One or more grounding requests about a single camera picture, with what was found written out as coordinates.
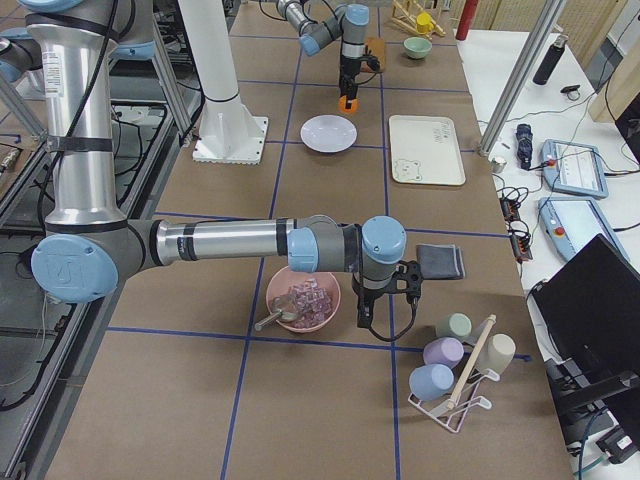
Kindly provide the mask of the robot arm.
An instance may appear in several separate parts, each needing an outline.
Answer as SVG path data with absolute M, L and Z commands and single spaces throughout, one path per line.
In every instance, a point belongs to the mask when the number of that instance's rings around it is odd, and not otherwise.
M 415 315 L 421 280 L 410 287 L 410 264 L 402 260 L 406 233 L 394 218 L 376 216 L 364 225 L 341 226 L 325 215 L 275 220 L 171 223 L 152 220 L 168 173 L 139 187 L 142 207 L 118 201 L 111 127 L 107 56 L 118 47 L 142 47 L 152 56 L 153 1 L 19 1 L 29 10 L 28 33 L 41 48 L 51 166 L 53 208 L 40 217 L 44 238 L 31 268 L 40 287 L 68 304 L 108 297 L 134 275 L 176 261 L 287 257 L 295 272 L 348 272 L 357 295 L 357 325 L 372 333 L 374 305 L 385 295 L 405 294 Z M 179 1 L 179 9 L 202 92 L 202 117 L 195 160 L 257 164 L 268 118 L 253 116 L 237 83 L 221 1 Z M 317 53 L 341 40 L 340 89 L 344 109 L 356 107 L 356 76 L 366 55 L 369 9 L 341 5 L 323 23 L 305 17 L 304 7 L 277 1 L 285 22 L 299 29 L 302 49 Z
M 359 82 L 361 67 L 366 64 L 372 72 L 371 80 L 380 72 L 380 61 L 366 45 L 366 33 L 369 26 L 369 7 L 362 4 L 342 4 L 332 7 L 327 1 L 325 6 L 330 15 L 318 21 L 305 11 L 306 1 L 274 1 L 277 15 L 268 14 L 259 1 L 261 12 L 273 20 L 289 23 L 297 30 L 299 43 L 304 53 L 311 57 L 322 49 L 339 40 L 339 109 L 343 113 L 355 113 L 359 108 L 358 89 L 367 81 Z

